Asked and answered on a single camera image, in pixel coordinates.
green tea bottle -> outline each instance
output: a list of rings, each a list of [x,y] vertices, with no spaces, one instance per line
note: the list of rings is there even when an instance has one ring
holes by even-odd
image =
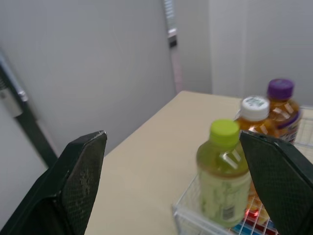
[[[197,165],[203,214],[224,227],[236,226],[245,215],[251,182],[236,122],[212,123],[209,140],[198,149]]]

purple bottle cap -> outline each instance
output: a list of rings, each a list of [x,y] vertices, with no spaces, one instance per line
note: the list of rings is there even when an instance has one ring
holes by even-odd
[[[268,96],[274,99],[289,99],[292,97],[294,82],[285,78],[276,78],[268,84]]]

gray wall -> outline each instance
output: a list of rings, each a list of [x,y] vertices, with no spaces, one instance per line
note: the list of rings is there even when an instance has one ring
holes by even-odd
[[[313,105],[312,9],[312,0],[175,0],[184,88],[265,95],[286,76],[295,99]]]
[[[208,0],[174,0],[182,88],[212,92]]]
[[[161,0],[2,0],[0,48],[59,153],[101,129],[108,153],[175,96]],[[44,171],[5,112],[0,228]]]
[[[0,102],[0,230],[45,169]]]

wire basket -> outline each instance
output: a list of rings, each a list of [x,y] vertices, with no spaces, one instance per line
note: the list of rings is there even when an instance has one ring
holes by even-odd
[[[313,163],[313,119],[303,118],[294,144]],[[268,219],[263,225],[257,224],[259,214],[250,216],[248,211],[235,227],[225,229],[202,216],[200,209],[200,183],[196,175],[178,202],[173,205],[173,217],[179,235],[278,235],[273,222]],[[253,199],[252,205],[262,204]]]

table surface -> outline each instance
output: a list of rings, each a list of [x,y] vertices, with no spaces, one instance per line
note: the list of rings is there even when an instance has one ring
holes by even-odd
[[[234,118],[239,104],[238,98],[179,93],[105,157],[85,234],[177,234],[171,205],[196,174],[196,151],[211,122]]]

